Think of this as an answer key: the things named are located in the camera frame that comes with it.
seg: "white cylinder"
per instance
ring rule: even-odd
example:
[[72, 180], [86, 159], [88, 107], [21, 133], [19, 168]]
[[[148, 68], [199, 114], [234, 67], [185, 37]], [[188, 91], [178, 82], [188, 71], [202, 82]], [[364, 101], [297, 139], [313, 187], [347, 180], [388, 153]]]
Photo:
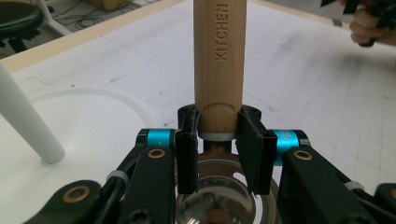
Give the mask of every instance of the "white cylinder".
[[0, 114], [44, 162], [55, 163], [64, 157], [63, 147], [1, 63]]

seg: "wooden handle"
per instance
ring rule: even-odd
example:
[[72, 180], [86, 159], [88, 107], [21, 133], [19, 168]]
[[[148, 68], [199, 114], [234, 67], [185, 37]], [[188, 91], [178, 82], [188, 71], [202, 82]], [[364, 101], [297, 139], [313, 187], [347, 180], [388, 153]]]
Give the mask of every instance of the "wooden handle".
[[247, 0], [194, 0], [193, 12], [199, 135], [229, 141], [242, 107]]

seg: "person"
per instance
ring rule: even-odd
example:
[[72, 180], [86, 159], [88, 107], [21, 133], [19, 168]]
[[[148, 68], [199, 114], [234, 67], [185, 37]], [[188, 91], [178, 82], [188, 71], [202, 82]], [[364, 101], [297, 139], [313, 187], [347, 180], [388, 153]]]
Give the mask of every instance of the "person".
[[[341, 5], [345, 5], [347, 0], [339, 0]], [[364, 7], [359, 8], [353, 15], [353, 22], [349, 29], [352, 34], [350, 38], [357, 44], [365, 44], [370, 38], [376, 38], [376, 42], [396, 46], [396, 29], [375, 28], [379, 18], [371, 15], [370, 9], [375, 5], [375, 0], [362, 0]]]

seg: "office chair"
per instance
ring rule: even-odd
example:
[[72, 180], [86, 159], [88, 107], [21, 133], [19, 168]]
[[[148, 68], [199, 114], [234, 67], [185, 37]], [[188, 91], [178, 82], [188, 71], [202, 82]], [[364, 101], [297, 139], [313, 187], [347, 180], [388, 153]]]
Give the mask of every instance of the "office chair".
[[40, 32], [37, 28], [43, 23], [44, 15], [36, 6], [21, 2], [0, 2], [0, 47], [4, 39], [15, 52], [26, 50], [22, 40], [31, 40]]

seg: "cardboard box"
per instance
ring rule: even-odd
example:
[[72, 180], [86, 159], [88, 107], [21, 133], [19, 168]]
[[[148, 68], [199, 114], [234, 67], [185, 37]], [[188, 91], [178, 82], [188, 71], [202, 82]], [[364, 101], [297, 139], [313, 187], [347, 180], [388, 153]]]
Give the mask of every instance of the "cardboard box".
[[104, 10], [115, 10], [129, 4], [128, 0], [84, 0], [84, 2]]

